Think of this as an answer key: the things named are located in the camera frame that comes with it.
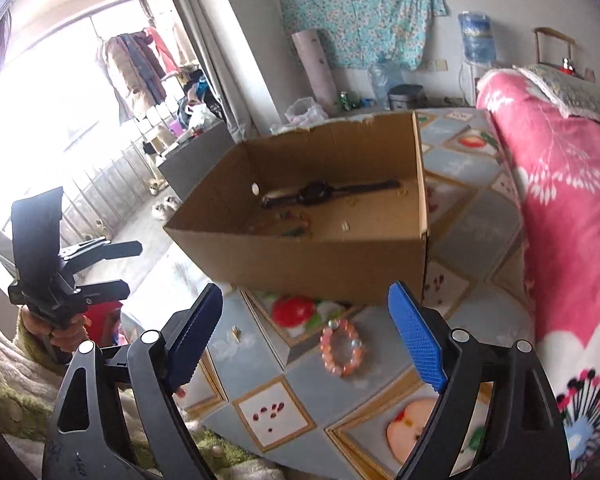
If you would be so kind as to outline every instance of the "pink bead bracelet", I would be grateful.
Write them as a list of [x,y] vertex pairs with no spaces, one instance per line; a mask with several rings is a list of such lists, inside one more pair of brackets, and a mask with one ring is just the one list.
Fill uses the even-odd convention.
[[[351,359],[344,366],[338,365],[333,359],[333,352],[331,351],[331,337],[333,333],[342,328],[347,333],[347,340],[351,346]],[[333,375],[338,377],[347,376],[353,373],[362,364],[362,341],[360,336],[353,326],[353,323],[346,319],[337,320],[332,319],[328,326],[322,330],[322,336],[320,338],[320,350],[322,351],[322,360],[324,361],[324,367]]]

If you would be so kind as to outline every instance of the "pillow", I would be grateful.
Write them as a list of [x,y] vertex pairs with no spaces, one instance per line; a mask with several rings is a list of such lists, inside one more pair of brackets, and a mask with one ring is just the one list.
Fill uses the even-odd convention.
[[599,85],[542,64],[519,68],[518,71],[538,85],[565,119],[578,116],[600,123]]

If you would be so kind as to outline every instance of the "blue gripper pad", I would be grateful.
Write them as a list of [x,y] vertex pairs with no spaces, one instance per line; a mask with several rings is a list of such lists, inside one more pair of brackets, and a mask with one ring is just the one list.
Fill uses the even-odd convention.
[[389,313],[420,378],[440,393],[448,381],[442,366],[442,348],[401,283],[394,283],[389,288]]
[[164,383],[172,394],[189,383],[212,333],[222,315],[222,291],[209,283],[196,303],[183,312],[167,343],[167,376]]

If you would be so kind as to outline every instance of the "pink floral bedding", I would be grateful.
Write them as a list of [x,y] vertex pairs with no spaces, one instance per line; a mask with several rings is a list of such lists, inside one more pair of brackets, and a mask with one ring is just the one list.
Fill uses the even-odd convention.
[[479,90],[522,204],[537,350],[575,477],[600,445],[600,125],[563,118],[513,70],[487,74]]

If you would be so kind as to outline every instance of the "human hand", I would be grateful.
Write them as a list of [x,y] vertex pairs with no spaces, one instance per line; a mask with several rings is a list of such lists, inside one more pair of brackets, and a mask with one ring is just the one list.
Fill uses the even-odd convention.
[[75,352],[81,342],[87,341],[89,336],[84,327],[86,318],[82,314],[76,314],[71,319],[71,324],[66,330],[53,328],[49,323],[34,316],[25,305],[20,310],[24,328],[33,336],[42,339],[49,336],[51,344],[63,352]]

